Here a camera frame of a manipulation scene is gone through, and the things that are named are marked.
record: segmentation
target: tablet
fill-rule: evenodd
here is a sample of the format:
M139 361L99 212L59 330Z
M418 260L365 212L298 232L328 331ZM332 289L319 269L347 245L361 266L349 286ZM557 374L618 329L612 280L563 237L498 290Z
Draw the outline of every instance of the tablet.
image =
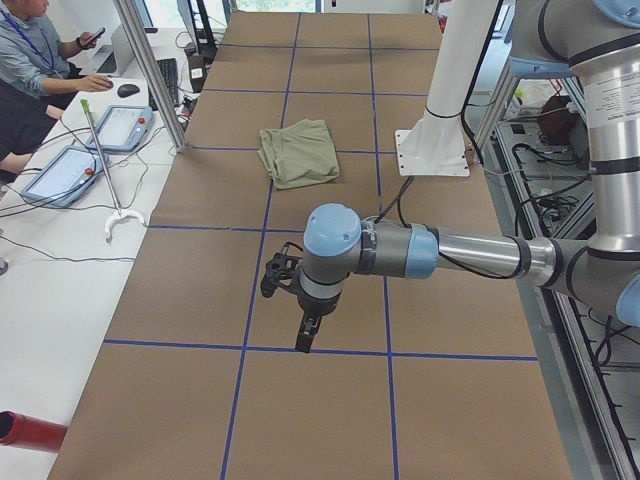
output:
M152 120L153 110L149 106L110 106L96 125L102 149L112 153L132 152L147 133ZM96 148L93 138L87 142L87 147Z
M43 205L67 207L75 202L102 172L96 152L67 146L51 160L20 195Z

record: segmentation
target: computer mouse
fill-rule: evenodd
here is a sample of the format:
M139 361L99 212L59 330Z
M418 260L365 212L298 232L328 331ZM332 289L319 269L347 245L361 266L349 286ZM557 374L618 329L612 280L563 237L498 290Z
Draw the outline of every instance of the computer mouse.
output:
M138 93L140 91L140 87L134 85L133 83L125 83L124 85L120 85L118 88L118 96L120 98L127 98L133 95L134 93Z

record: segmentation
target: keyboard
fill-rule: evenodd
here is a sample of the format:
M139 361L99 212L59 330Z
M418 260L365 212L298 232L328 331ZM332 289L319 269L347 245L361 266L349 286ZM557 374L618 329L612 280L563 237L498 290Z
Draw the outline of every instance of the keyboard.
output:
M96 70L96 73L113 73L117 70L117 68L118 64L116 63L116 55L115 53L111 52L107 59L102 62L100 68Z
M175 58L161 58L160 60L156 60L156 63L160 68L160 73L162 74L162 78L164 79L164 84L167 86L167 90L169 90L169 96L173 101L173 106L177 107L178 105L180 105L180 89L178 88L178 61ZM156 104L156 100L151 94L151 90L149 90L149 106L153 110L158 109L158 105Z

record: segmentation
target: label sticker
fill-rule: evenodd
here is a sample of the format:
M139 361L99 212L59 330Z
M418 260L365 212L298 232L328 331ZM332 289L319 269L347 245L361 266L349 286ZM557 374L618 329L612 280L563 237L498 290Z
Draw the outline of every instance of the label sticker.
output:
M589 128L640 119L640 72L592 83L584 94Z

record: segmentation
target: window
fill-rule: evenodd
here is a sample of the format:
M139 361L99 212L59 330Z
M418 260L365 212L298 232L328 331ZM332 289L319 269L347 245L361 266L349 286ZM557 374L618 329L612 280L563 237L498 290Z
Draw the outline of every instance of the window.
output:
M182 28L184 26L175 0L144 0L154 27ZM225 4L231 8L230 0L204 0L211 28L225 28ZM236 0L238 10L247 12L319 12L322 0Z
M316 0L237 0L239 10L247 12L316 12Z
M146 0L146 4L154 27L184 28L184 22L178 13L176 0ZM192 4L194 10L197 11L196 2L193 1ZM226 28L227 20L222 0L204 0L204 5L207 8L211 28Z

